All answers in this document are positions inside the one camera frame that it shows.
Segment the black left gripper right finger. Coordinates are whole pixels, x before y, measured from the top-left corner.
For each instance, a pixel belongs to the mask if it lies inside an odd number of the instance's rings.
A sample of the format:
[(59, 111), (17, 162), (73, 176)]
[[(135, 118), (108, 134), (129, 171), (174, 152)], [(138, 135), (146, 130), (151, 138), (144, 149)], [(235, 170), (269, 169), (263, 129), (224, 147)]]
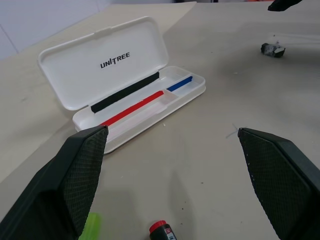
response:
[(280, 240), (320, 240), (320, 169), (290, 140), (240, 128), (254, 192)]

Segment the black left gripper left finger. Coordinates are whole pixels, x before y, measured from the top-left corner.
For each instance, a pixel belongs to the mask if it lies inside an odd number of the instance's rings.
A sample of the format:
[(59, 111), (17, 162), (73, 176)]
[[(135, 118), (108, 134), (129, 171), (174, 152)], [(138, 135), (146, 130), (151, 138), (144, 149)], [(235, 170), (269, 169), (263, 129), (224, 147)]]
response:
[(101, 174), (109, 130), (70, 136), (30, 180), (0, 222), (0, 240), (78, 240)]

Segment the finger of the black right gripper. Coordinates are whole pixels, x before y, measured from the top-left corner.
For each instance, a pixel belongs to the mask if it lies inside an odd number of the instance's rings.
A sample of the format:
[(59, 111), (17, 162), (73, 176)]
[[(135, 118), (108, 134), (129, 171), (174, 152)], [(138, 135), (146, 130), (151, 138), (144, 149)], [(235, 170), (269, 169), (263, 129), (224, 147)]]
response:
[(270, 12), (284, 12), (298, 3), (300, 3), (300, 0), (274, 0), (267, 10)]

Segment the white Unitree pencil case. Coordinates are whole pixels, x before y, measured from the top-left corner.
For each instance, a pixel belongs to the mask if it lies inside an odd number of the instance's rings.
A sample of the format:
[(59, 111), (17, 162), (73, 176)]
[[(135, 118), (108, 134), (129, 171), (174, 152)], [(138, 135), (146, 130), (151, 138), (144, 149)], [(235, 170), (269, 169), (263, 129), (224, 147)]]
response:
[(105, 153), (205, 92), (202, 76), (168, 62), (149, 16), (47, 48), (37, 60), (77, 131), (108, 128)]

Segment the black marker with red cap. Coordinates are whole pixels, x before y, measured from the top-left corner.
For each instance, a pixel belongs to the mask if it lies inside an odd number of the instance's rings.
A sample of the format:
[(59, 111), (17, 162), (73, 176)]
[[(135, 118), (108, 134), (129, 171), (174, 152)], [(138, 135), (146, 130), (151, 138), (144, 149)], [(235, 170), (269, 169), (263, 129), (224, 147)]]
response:
[(171, 226), (165, 220), (159, 220), (149, 228), (150, 240), (177, 240)]

